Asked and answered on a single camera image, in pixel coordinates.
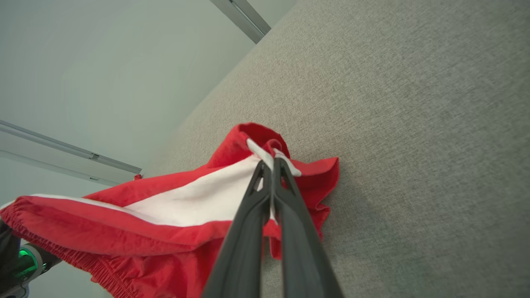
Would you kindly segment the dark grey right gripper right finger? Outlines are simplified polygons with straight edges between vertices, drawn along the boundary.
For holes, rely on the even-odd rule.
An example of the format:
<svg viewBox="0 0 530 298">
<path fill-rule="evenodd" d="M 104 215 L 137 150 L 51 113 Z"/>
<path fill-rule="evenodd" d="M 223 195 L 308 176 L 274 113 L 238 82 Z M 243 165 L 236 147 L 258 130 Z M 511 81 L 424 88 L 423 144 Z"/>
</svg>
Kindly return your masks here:
<svg viewBox="0 0 530 298">
<path fill-rule="evenodd" d="M 281 227 L 286 298 L 342 298 L 316 227 L 287 162 L 275 158 L 272 201 Z"/>
</svg>

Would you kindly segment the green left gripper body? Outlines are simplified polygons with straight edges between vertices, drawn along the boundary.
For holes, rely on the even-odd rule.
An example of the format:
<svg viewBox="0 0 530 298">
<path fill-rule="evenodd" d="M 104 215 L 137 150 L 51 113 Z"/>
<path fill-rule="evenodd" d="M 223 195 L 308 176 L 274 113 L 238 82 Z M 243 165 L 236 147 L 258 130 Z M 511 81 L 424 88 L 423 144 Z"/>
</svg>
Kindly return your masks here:
<svg viewBox="0 0 530 298">
<path fill-rule="evenodd" d="M 60 258 L 36 245 L 22 245 L 1 261 L 0 296 L 28 298 L 29 283 L 61 262 Z"/>
</svg>

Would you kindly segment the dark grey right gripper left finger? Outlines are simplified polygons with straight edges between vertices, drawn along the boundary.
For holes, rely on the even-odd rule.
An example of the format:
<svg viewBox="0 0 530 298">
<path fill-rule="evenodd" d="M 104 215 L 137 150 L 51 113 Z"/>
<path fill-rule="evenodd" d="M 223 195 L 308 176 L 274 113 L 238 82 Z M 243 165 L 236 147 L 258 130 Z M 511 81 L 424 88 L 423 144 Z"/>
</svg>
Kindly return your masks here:
<svg viewBox="0 0 530 298">
<path fill-rule="evenodd" d="M 201 297 L 259 298 L 263 227 L 270 219 L 271 171 L 260 161 L 223 241 Z"/>
</svg>

